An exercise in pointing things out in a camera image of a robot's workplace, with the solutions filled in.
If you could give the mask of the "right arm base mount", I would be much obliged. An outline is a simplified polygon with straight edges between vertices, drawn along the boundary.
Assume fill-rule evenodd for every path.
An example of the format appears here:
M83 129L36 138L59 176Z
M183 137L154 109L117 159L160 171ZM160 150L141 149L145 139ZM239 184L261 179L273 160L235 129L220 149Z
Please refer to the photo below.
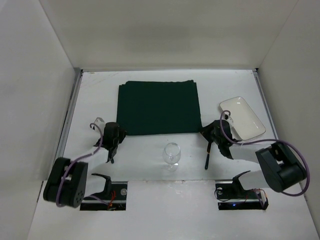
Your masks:
M261 188L245 190L239 178L249 171L242 172L229 180L215 182L214 196L220 211L262 210L269 206L266 192Z

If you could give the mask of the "white rectangular plate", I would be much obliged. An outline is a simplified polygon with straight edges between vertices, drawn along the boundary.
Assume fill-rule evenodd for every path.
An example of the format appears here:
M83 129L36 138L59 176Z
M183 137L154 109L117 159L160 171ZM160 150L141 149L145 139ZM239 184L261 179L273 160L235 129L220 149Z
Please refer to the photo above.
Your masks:
M230 111L233 128L239 138L248 141L266 132L266 128L243 97L237 96L219 104L222 111Z

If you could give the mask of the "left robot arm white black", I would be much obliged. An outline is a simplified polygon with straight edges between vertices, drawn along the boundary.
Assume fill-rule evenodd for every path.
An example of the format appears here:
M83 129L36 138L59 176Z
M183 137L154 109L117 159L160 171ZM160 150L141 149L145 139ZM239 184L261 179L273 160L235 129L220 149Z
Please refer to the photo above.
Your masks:
M97 143L75 159L57 158L49 174L43 199L59 208L78 208L85 198L97 200L109 208L117 196L111 177L96 170L103 164L114 163L118 146L127 132L116 122L93 122L90 127L100 135Z

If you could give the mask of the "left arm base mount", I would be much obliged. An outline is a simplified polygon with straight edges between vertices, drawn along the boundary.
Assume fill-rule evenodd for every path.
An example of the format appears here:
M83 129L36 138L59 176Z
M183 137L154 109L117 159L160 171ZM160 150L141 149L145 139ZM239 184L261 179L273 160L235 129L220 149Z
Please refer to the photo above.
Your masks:
M128 183L112 181L110 176L92 173L86 179L84 192L79 203L81 211L124 211L127 203Z

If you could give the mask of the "dark green cloth napkin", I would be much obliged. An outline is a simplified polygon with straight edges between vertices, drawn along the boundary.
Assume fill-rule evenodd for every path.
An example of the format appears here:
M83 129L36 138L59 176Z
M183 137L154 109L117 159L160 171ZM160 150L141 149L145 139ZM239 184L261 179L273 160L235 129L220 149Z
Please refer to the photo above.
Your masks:
M197 133L202 128L197 84L127 81L118 88L116 121L129 136Z

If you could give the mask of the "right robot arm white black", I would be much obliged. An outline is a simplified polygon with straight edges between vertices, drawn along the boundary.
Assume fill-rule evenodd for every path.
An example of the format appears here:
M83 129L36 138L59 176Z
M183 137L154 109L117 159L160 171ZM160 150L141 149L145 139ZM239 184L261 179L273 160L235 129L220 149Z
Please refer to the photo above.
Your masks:
M259 164L257 171L244 171L232 181L237 192L270 188L288 195L286 189L305 181L297 193L303 195L310 185L310 170L302 154L290 143L279 139L262 139L242 143L233 138L226 120L215 120L202 127L200 134L208 141L207 150L215 143L222 156L231 160L245 160Z

